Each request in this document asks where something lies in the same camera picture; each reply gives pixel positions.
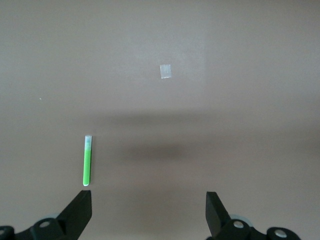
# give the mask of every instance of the round metal bolt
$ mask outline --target round metal bolt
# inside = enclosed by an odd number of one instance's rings
[[[240,222],[240,221],[235,221],[233,223],[233,226],[235,226],[238,229],[243,229],[245,227],[244,224],[242,222]]]
[[[40,223],[39,227],[40,227],[40,228],[45,228],[45,227],[47,227],[47,226],[49,226],[49,225],[50,225],[50,222],[49,222],[49,221],[44,221],[44,222]]]
[[[278,237],[283,238],[283,239],[287,237],[287,234],[284,231],[282,231],[281,229],[275,230],[274,233],[275,233],[275,235],[277,235]]]

